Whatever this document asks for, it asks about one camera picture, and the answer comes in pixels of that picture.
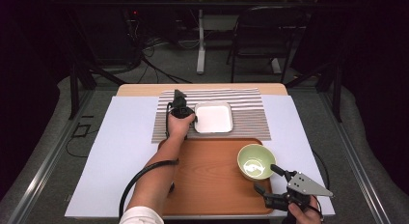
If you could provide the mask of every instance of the metal rail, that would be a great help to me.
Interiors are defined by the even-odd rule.
[[[37,199],[39,198],[42,190],[45,187],[49,177],[55,166],[58,163],[58,159],[63,152],[64,145],[67,143],[70,135],[74,131],[76,124],[81,119],[82,113],[87,108],[91,98],[93,97],[94,91],[85,91],[84,96],[80,101],[80,108],[77,115],[64,126],[63,132],[60,136],[57,144],[50,150],[44,162],[42,163],[39,171],[36,176],[31,181],[26,192],[12,213],[8,224],[19,224],[25,223],[28,215],[30,214],[31,209],[36,204]]]
[[[367,200],[373,218],[378,224],[391,223],[391,220],[389,219],[388,214],[385,212],[385,209],[383,208],[378,195],[376,194],[376,191],[373,189],[373,185],[365,171],[364,166],[361,163],[361,160],[355,152],[355,147],[351,143],[342,123],[339,123],[336,117],[332,115],[331,100],[328,94],[320,93],[319,95],[324,102],[326,111],[332,118],[334,126],[336,127],[340,135],[344,146],[343,150],[345,152],[346,159],[348,160],[352,172],[357,179],[358,185],[361,187],[362,193]]]

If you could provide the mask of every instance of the chair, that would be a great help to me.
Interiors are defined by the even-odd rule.
[[[280,82],[283,83],[295,32],[305,20],[300,10],[257,6],[242,12],[233,29],[232,57],[234,78],[235,58],[269,59],[286,58]]]

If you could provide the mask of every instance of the striped placemat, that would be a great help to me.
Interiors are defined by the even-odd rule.
[[[186,94],[187,106],[194,110],[198,103],[224,101],[232,108],[232,131],[226,133],[198,133],[191,127],[189,138],[258,138],[271,140],[268,122],[265,118],[259,89],[218,89],[182,91]],[[166,138],[166,106],[174,99],[175,91],[164,91],[159,96],[153,128],[152,143],[159,143]]]

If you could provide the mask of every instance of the floor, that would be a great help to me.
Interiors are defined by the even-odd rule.
[[[205,72],[202,75],[196,74],[197,48],[192,47],[194,44],[191,42],[183,42],[183,47],[163,42],[145,50],[148,59],[166,74],[148,68],[144,63],[133,70],[114,67],[106,70],[128,83],[174,83],[169,74],[178,75],[193,83],[229,82],[230,66],[225,63],[229,40],[224,39],[223,35],[215,33],[207,37]],[[255,64],[243,61],[238,65],[235,78],[237,82],[279,81],[280,75],[271,75],[271,68],[264,62]],[[290,70],[286,81],[297,74],[297,71]],[[68,120],[68,78],[59,84],[61,95],[54,116],[23,172],[2,200],[0,223],[117,223],[117,220],[64,218],[69,195],[73,192],[86,162],[86,158],[78,156],[88,154],[110,99],[118,90],[117,85],[97,74],[95,80],[98,86],[94,91],[80,91],[82,106],[79,114],[71,121]],[[394,186],[381,180],[388,177],[378,162],[370,157],[365,131],[353,96],[342,90],[343,123],[339,124],[329,108],[331,93],[318,94],[314,89],[315,82],[316,78],[311,78],[288,92],[296,104],[312,148],[319,152],[325,162],[330,175],[331,190],[336,194],[333,202],[337,215],[327,217],[328,223],[391,223],[392,218],[402,217],[402,208],[394,202],[398,194],[391,195]],[[77,123],[91,125],[92,131],[95,132],[86,138],[69,138]],[[321,175],[326,177],[325,168],[319,162],[317,159]],[[376,189],[371,188],[373,184],[378,185]],[[394,201],[386,199],[386,195],[394,196]],[[378,196],[381,197],[382,203],[372,201]],[[390,215],[383,211],[383,203],[388,205],[385,209]],[[240,220],[241,222],[257,223],[255,220]],[[281,220],[269,222],[281,223]]]

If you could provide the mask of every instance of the white tray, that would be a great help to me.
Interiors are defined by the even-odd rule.
[[[195,129],[199,133],[221,133],[232,131],[232,109],[223,101],[199,103],[195,106],[198,121]]]

